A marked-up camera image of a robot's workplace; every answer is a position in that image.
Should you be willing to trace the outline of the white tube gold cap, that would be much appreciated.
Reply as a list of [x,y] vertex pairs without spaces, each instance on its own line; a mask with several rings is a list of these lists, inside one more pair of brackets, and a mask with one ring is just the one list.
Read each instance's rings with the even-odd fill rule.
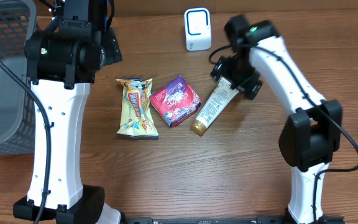
[[191,130],[202,136],[238,93],[237,89],[231,88],[230,81],[221,77],[216,88],[191,124]]

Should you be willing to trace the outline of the red purple pad pack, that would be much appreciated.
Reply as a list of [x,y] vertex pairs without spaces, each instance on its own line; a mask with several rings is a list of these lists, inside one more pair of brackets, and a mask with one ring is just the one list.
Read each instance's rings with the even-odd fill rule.
[[150,102],[170,127],[178,126],[202,104],[201,98],[182,76],[153,93]]

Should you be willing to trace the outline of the yellow snack bag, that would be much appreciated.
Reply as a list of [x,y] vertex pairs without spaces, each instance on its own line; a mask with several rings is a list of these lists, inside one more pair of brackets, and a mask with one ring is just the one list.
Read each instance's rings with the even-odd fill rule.
[[130,138],[158,139],[159,134],[150,112],[152,78],[122,78],[121,120],[117,135]]

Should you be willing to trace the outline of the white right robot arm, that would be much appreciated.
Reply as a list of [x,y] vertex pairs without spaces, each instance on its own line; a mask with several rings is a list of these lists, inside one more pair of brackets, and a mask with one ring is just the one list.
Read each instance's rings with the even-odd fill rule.
[[322,171],[339,149],[340,103],[326,100],[311,86],[271,21],[249,24],[238,15],[228,20],[224,31],[234,56],[220,57],[211,76],[225,78],[250,100],[258,94],[263,77],[287,115],[278,145],[291,167],[291,198],[282,222],[344,223],[342,217],[327,217],[321,208]]

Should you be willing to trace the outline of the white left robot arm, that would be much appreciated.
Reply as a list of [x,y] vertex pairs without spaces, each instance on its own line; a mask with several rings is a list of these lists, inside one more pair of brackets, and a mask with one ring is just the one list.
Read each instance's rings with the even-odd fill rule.
[[56,1],[53,21],[24,47],[35,103],[35,150],[27,195],[13,206],[16,218],[34,223],[124,222],[105,201],[102,187],[80,175],[83,114],[96,73],[122,60],[111,27],[112,1]]

